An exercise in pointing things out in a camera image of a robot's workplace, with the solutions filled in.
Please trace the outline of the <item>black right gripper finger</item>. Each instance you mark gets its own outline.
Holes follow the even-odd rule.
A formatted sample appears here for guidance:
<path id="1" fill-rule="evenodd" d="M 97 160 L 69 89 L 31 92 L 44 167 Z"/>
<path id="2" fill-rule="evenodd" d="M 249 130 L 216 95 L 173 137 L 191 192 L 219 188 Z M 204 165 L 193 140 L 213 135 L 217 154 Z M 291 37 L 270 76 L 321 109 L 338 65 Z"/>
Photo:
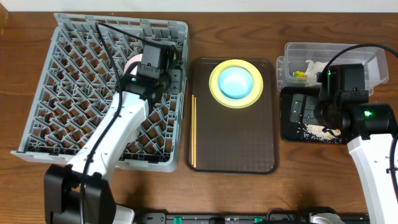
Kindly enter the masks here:
<path id="1" fill-rule="evenodd" d="M 318 124 L 317 120 L 317 105 L 318 97 L 306 95 L 305 107 L 303 112 L 303 123 L 304 124 Z"/>
<path id="2" fill-rule="evenodd" d="M 292 98 L 291 110 L 290 110 L 290 121 L 291 122 L 302 122 L 303 114 L 305 110 L 306 95 L 294 94 Z"/>

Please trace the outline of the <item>pink white bowl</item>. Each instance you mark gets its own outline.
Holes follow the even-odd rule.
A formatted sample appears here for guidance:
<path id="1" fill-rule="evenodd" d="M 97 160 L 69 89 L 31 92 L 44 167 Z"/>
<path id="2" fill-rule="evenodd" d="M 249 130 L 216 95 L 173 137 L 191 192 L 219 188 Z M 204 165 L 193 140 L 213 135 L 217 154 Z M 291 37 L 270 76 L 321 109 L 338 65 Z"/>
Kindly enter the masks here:
<path id="1" fill-rule="evenodd" d="M 140 62 L 141 60 L 142 60 L 142 54 L 137 54 L 137 55 L 133 56 L 132 58 L 130 58 L 130 59 L 127 61 L 125 67 L 124 67 L 124 72 L 127 71 L 127 69 L 129 68 L 129 66 L 130 66 L 131 64 L 133 64 L 134 62 Z M 137 68 L 135 67 L 135 68 L 133 68 L 133 70 L 131 71 L 131 75 L 135 75 L 136 72 L 137 72 Z"/>

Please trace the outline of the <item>wooden chopstick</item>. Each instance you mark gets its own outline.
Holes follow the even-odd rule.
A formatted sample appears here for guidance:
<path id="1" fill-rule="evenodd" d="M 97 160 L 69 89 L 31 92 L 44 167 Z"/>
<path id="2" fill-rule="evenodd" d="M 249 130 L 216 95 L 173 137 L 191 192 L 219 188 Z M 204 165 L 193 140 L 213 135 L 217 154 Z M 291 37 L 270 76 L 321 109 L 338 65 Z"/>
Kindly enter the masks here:
<path id="1" fill-rule="evenodd" d="M 192 115 L 191 115 L 191 163 L 192 167 L 195 168 L 195 156 L 194 156 L 194 118 L 195 118 L 195 96 L 192 95 Z"/>
<path id="2" fill-rule="evenodd" d="M 197 167 L 197 98 L 193 99 L 193 167 Z"/>

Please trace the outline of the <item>yellow round plate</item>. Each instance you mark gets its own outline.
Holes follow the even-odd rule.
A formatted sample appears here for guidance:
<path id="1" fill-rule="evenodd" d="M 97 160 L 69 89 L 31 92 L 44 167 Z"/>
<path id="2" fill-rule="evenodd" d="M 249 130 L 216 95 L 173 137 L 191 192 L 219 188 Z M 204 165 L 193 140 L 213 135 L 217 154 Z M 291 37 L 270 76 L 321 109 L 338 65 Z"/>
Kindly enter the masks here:
<path id="1" fill-rule="evenodd" d="M 253 77 L 254 86 L 252 92 L 247 97 L 240 100 L 233 100 L 225 97 L 222 92 L 220 92 L 220 89 L 218 88 L 218 78 L 223 70 L 230 67 L 244 68 Z M 209 77 L 209 87 L 211 94 L 220 104 L 228 108 L 240 109 L 252 105 L 260 98 L 263 91 L 264 82 L 260 71 L 253 64 L 245 60 L 231 59 L 221 62 L 212 70 Z"/>

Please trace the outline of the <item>light blue bowl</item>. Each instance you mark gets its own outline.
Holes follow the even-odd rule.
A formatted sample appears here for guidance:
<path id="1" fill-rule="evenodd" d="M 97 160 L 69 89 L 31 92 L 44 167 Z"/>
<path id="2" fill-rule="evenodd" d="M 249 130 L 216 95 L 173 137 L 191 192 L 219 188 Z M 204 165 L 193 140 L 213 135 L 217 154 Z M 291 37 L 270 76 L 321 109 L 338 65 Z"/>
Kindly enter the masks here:
<path id="1" fill-rule="evenodd" d="M 220 92 L 233 100 L 247 97 L 252 92 L 253 86 L 253 77 L 241 67 L 227 68 L 220 73 L 218 78 Z"/>

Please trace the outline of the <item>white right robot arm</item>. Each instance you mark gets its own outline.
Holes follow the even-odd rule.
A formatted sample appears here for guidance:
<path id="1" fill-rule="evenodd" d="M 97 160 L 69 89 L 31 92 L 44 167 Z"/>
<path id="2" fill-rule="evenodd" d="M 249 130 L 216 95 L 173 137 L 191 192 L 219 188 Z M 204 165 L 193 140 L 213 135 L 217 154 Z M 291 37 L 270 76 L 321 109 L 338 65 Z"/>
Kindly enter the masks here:
<path id="1" fill-rule="evenodd" d="M 239 65 L 221 68 L 216 58 L 202 58 L 190 70 L 192 118 L 187 161 L 199 172 L 271 174 L 279 165 L 279 139 L 304 140 L 300 123 L 289 120 L 292 97 L 283 95 L 277 111 L 272 65 L 252 60 L 249 71 Z M 257 101 L 245 108 L 229 108 L 211 93 L 210 78 L 227 77 L 227 88 L 236 100 L 248 96 L 260 76 L 263 85 Z M 397 222 L 397 200 L 389 173 L 389 153 L 395 124 L 386 105 L 362 104 L 359 113 L 348 113 L 349 125 L 335 142 L 345 144 L 358 170 L 372 221 Z"/>

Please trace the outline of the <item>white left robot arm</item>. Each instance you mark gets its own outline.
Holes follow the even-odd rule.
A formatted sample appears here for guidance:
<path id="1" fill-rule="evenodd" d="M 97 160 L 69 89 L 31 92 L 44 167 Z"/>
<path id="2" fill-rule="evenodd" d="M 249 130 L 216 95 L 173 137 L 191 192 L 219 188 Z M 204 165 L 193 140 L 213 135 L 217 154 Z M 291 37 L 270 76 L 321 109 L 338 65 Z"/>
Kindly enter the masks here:
<path id="1" fill-rule="evenodd" d="M 134 210 L 115 202 L 109 183 L 123 150 L 169 89 L 177 60 L 173 45 L 145 45 L 141 60 L 117 77 L 111 106 L 88 142 L 67 165 L 52 164 L 45 173 L 47 223 L 134 221 Z"/>

